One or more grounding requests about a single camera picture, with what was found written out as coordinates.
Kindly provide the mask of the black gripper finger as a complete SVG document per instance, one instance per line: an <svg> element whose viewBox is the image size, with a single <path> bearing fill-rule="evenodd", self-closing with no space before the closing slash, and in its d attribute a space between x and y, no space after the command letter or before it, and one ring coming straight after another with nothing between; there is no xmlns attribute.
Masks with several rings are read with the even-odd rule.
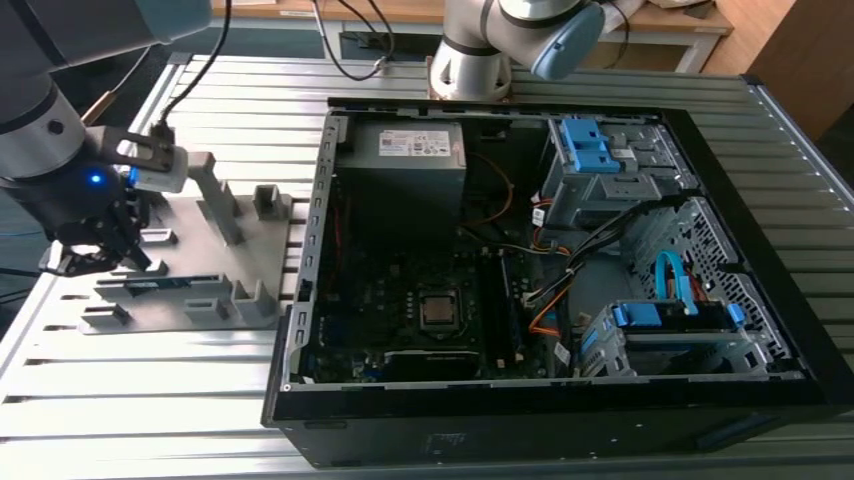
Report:
<svg viewBox="0 0 854 480"><path fill-rule="evenodd" d="M118 244L117 251L122 254L125 263L138 271L145 271L150 266L150 259L144 253L141 242L141 230L148 228L149 209L145 202L114 202L110 213L117 226Z"/></svg>
<svg viewBox="0 0 854 480"><path fill-rule="evenodd" d="M77 253L69 246L53 242L38 261L42 273L61 277L77 277L110 271L121 257L113 252L96 249L93 253Z"/></svg>

